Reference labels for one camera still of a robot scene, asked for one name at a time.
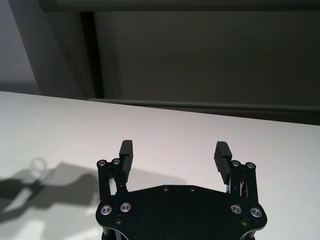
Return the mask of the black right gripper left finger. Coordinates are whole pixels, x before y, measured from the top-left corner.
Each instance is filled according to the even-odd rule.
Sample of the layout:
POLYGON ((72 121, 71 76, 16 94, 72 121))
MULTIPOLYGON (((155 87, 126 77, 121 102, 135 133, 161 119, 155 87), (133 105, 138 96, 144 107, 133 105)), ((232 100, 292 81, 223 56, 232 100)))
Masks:
POLYGON ((111 162, 102 159, 96 163, 100 200, 107 200, 112 196, 110 179, 115 181, 116 195, 123 195, 128 192, 127 182, 132 167, 133 156, 133 141, 123 140, 118 158, 114 158, 111 162))

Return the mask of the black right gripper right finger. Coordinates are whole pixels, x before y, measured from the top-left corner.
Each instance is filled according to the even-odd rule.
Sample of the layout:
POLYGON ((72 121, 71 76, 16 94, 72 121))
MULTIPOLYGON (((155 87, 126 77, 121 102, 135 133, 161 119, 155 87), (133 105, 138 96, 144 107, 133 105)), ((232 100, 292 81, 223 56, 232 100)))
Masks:
POLYGON ((256 165, 252 162, 245 164, 232 159, 233 155, 224 141, 216 143, 214 162, 222 181, 226 185, 226 192, 237 198, 257 199, 256 165))

